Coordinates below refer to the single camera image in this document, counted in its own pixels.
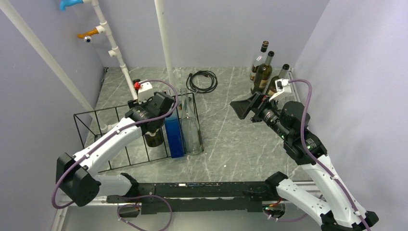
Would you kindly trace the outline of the clear glass bottle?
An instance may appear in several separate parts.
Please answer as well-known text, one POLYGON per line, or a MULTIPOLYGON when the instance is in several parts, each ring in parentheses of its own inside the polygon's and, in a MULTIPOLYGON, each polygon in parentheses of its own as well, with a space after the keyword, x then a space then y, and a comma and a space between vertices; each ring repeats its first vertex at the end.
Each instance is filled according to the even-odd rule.
POLYGON ((187 89, 182 88, 180 94, 182 101, 180 124, 184 150, 188 155, 197 155, 204 150, 199 122, 191 107, 187 89))

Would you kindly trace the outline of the blue square glass bottle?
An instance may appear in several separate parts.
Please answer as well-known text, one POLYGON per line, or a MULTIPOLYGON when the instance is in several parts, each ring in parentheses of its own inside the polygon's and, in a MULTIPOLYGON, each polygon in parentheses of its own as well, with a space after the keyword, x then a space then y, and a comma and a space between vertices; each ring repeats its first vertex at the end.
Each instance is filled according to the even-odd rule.
POLYGON ((173 112, 170 117, 165 119, 165 129, 171 158, 183 157, 184 147, 176 112, 173 112))

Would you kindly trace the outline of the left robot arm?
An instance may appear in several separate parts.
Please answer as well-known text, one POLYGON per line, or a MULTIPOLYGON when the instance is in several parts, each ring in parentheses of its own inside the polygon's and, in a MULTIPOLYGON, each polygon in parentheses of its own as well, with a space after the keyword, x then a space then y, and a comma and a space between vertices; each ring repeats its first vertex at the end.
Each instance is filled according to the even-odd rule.
POLYGON ((177 97, 157 92, 145 103, 131 103, 131 108, 116 126, 87 148, 73 156, 67 153, 57 159, 56 187, 51 203, 56 203, 56 193, 61 189, 70 199, 68 204, 85 206, 99 196, 120 196, 126 202, 138 196, 138 182, 127 173, 115 176, 99 175, 105 162, 115 157, 131 142, 144 135, 156 135, 164 120, 174 112, 177 97))

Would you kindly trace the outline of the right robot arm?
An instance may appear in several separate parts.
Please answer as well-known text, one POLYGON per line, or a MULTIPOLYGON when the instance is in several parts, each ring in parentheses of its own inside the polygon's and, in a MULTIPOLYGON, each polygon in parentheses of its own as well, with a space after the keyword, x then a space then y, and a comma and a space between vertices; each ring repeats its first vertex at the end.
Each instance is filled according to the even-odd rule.
POLYGON ((265 181, 265 193, 271 200, 286 199, 314 219, 323 231, 363 231, 379 218, 362 207, 337 175, 321 140, 307 129, 310 116, 300 102, 289 101, 279 109, 269 96, 255 93, 250 98, 232 101, 240 119, 253 112, 251 121, 264 122, 283 141, 287 155, 313 180, 322 198, 317 198, 294 183, 282 172, 265 181))

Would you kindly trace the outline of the dark wine bottle grey cap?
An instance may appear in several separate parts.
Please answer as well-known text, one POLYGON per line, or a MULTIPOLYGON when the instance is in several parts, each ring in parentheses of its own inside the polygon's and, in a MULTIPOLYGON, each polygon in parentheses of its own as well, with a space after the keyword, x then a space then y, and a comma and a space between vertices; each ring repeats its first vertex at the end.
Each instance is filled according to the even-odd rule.
POLYGON ((273 71, 271 62, 274 55, 274 51, 269 51, 265 62, 258 66, 253 85, 251 87, 252 94, 256 93, 257 91, 263 92, 265 90, 273 71))

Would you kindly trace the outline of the olive green wine bottle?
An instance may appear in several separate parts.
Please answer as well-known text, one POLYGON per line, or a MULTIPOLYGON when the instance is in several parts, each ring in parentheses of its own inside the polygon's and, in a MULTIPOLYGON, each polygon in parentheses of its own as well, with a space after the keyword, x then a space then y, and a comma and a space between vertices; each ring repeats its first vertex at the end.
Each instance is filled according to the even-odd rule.
POLYGON ((266 90, 265 90, 265 94, 267 95, 274 95, 275 93, 278 92, 278 87, 276 85, 276 81, 278 81, 279 79, 285 79, 286 75, 288 73, 290 69, 290 65, 289 64, 284 64, 281 68, 281 71, 279 72, 279 74, 277 76, 274 76, 271 78, 271 80, 269 81, 266 90))

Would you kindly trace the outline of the dark green wine bottle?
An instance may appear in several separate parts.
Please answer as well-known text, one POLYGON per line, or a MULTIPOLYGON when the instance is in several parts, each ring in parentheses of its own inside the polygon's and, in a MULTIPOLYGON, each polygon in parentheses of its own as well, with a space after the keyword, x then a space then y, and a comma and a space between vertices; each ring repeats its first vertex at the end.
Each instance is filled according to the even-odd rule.
POLYGON ((156 133, 149 133, 143 135, 147 146, 157 147, 164 142, 164 137, 161 129, 158 129, 156 133))

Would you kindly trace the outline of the clear bottle black cap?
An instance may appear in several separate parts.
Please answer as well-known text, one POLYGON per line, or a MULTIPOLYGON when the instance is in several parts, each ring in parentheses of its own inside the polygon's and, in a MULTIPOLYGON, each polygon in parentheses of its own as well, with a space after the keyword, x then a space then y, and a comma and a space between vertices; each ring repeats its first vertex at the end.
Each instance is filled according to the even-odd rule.
POLYGON ((255 78, 258 66, 265 62, 268 46, 269 41, 263 41, 260 51, 257 51, 253 57, 249 75, 251 81, 255 78))

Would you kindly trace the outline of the black wire wine rack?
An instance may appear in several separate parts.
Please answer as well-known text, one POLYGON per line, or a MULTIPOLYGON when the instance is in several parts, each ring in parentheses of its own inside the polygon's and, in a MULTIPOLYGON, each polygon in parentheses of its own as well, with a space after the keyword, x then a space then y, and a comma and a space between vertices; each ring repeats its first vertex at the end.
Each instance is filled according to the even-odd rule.
MULTIPOLYGON (((120 105, 115 107, 104 108, 90 113, 96 116, 88 126, 83 121, 85 119, 85 112, 74 114, 74 122, 79 134, 79 138, 84 148, 88 148, 102 136, 107 134, 103 131, 101 126, 102 116, 105 116, 112 122, 119 122, 125 116, 125 112, 129 110, 127 105, 120 105)), ((105 172, 113 172, 114 170, 123 169, 130 166, 143 165, 155 161, 171 158, 170 149, 168 145, 165 125, 161 128, 164 142, 157 147, 147 146, 144 136, 135 140, 130 138, 125 139, 125 144, 120 145, 117 153, 109 154, 99 168, 99 174, 105 172)))

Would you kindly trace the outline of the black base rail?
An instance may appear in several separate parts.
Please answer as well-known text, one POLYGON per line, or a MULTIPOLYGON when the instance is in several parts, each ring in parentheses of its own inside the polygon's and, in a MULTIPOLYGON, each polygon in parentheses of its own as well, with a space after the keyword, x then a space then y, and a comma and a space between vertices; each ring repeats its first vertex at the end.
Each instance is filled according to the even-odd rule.
POLYGON ((279 196, 263 181, 140 183, 135 194, 110 195, 110 204, 139 205, 143 215, 162 212, 261 212, 279 196))

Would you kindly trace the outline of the white pvc pipe frame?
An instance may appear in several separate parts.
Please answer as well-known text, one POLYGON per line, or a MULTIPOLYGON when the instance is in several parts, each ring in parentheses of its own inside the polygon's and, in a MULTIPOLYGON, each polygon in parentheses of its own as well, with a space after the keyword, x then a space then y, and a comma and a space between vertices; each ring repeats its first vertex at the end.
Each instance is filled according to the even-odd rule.
MULTIPOLYGON (((137 100, 138 96, 134 89, 134 85, 132 84, 132 80, 130 79, 129 70, 122 58, 122 52, 114 39, 109 23, 104 17, 103 12, 99 6, 99 2, 97 0, 84 0, 84 3, 91 4, 92 7, 94 8, 94 11, 100 21, 100 25, 97 26, 96 28, 99 31, 99 34, 102 33, 107 36, 110 42, 110 45, 111 45, 111 49, 108 51, 108 53, 111 57, 115 57, 118 60, 119 66, 122 70, 125 80, 127 81, 127 85, 131 92, 131 95, 134 100, 137 100)), ((170 82, 173 82, 174 81, 173 68, 171 64, 170 51, 169 51, 169 46, 168 46, 164 3, 162 0, 156 0, 154 4, 155 4, 155 10, 156 10, 156 15, 157 15, 158 24, 159 24, 159 31, 161 35, 163 51, 165 55, 167 74, 168 74, 168 78, 170 82)), ((45 45, 39 40, 39 38, 32 31, 32 29, 28 26, 25 20, 21 17, 21 15, 17 12, 17 10, 12 6, 10 1, 2 0, 0 2, 0 9, 8 17, 11 23, 17 28, 17 30, 23 35, 23 37, 25 37, 27 42, 34 48, 34 50, 43 59, 43 61, 49 66, 49 68, 55 73, 55 75, 62 81, 62 83, 66 86, 66 88, 71 92, 71 94, 83 106, 83 108, 86 110, 91 110, 92 109, 91 105, 87 102, 87 100, 84 98, 82 93, 80 93, 79 89, 75 86, 72 80, 68 77, 66 72, 61 68, 61 66, 58 64, 55 58, 47 50, 45 45)))

